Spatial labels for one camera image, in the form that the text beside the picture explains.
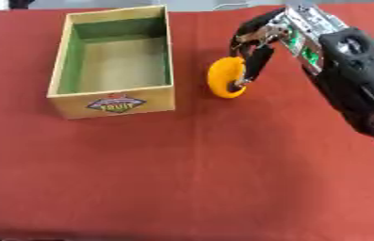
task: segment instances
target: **robotic hand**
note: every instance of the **robotic hand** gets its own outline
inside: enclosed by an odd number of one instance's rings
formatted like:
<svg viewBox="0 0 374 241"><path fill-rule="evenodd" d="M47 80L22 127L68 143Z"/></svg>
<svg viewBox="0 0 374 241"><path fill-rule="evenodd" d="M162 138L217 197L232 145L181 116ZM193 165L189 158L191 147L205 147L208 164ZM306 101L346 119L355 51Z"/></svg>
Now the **robotic hand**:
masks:
<svg viewBox="0 0 374 241"><path fill-rule="evenodd" d="M210 67L211 90L223 98L240 95L268 63L275 41L355 131L374 137L374 39L314 5L279 8L239 27L230 57Z"/></svg>

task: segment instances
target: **box wall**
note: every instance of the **box wall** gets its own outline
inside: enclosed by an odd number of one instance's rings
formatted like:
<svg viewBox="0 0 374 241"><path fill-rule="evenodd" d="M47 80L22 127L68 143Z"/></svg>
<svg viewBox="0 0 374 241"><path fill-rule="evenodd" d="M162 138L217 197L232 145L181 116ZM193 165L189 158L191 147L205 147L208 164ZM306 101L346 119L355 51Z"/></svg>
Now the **box wall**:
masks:
<svg viewBox="0 0 374 241"><path fill-rule="evenodd" d="M136 106L123 113L111 113L104 110L88 108L90 104L98 100L118 99L123 96L139 99L141 101L145 101L146 103ZM67 119L119 116L126 114L173 110L175 108L173 87L145 88L141 90L124 92L53 96L49 97L49 99L54 103L60 114Z"/></svg>

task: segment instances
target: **box label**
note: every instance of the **box label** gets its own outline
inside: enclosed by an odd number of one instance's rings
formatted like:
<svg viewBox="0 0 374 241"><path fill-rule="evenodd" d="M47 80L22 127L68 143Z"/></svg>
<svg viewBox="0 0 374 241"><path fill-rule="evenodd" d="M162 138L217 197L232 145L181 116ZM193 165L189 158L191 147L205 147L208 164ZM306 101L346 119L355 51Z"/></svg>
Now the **box label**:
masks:
<svg viewBox="0 0 374 241"><path fill-rule="evenodd" d="M108 98L99 99L90 103L87 105L87 108L121 114L144 103L146 103L146 101L130 98L126 95L116 98L111 94Z"/></svg>

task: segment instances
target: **red tablecloth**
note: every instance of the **red tablecloth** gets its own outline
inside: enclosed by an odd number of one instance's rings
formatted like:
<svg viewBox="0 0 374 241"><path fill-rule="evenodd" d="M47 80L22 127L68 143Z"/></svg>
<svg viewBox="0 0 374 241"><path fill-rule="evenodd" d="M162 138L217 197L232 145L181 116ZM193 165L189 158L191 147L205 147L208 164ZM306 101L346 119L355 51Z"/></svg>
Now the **red tablecloth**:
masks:
<svg viewBox="0 0 374 241"><path fill-rule="evenodd" d="M90 120L45 99L66 12L0 11L0 235L374 240L374 141L286 50L238 99L206 89L272 8L172 13L177 110ZM323 8L374 37L374 4Z"/></svg>

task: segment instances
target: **wooden box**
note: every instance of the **wooden box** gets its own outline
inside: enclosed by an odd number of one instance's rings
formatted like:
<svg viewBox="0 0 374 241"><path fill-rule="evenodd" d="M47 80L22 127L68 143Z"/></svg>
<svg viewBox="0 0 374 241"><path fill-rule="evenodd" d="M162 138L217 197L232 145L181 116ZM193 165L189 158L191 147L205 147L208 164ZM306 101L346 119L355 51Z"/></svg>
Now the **wooden box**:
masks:
<svg viewBox="0 0 374 241"><path fill-rule="evenodd" d="M173 110L166 7L68 14L47 98L68 119Z"/></svg>

